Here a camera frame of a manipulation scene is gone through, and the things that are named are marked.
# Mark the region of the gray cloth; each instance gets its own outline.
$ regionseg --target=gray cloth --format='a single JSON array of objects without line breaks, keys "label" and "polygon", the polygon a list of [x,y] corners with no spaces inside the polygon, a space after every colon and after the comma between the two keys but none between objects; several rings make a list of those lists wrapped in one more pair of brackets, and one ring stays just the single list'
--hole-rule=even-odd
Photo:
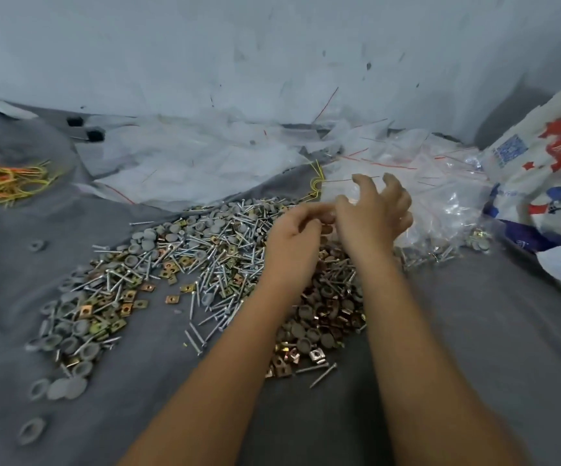
[{"label": "gray cloth", "polygon": [[[39,114],[66,131],[63,115]],[[43,119],[0,116],[0,160],[46,158],[66,174],[41,195],[0,208],[0,465],[112,464],[198,361],[183,344],[189,301],[165,305],[169,289],[160,285],[100,360],[86,393],[74,401],[29,402],[33,381],[58,374],[44,354],[23,349],[37,334],[38,307],[93,257],[92,244],[114,245],[128,238],[128,222],[166,217],[157,209],[81,195],[71,182],[88,177],[64,135]],[[251,195],[302,196],[310,178],[306,168],[287,172]],[[31,253],[27,246],[35,239],[48,247]],[[560,466],[561,290],[526,266],[498,248],[418,268],[410,279],[484,401],[507,420],[537,464]],[[316,373],[265,383],[240,464],[392,462],[367,337],[349,338],[332,356],[339,369],[316,389],[308,389]],[[19,427],[35,416],[48,421],[43,437],[17,447]]]}]

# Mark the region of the yellow string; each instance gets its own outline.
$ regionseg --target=yellow string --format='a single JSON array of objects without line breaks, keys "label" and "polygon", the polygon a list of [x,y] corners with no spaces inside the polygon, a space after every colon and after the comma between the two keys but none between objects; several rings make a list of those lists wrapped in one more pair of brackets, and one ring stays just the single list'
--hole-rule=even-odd
[{"label": "yellow string", "polygon": [[311,166],[315,170],[317,176],[311,180],[311,192],[304,196],[300,201],[312,201],[314,199],[317,199],[321,194],[321,184],[326,179],[326,176],[323,174],[323,170],[321,169],[321,165],[319,165],[318,160],[315,160],[315,164],[311,162]]},{"label": "yellow string", "polygon": [[11,206],[17,199],[42,192],[58,174],[50,177],[47,162],[27,168],[0,167],[0,204]]}]

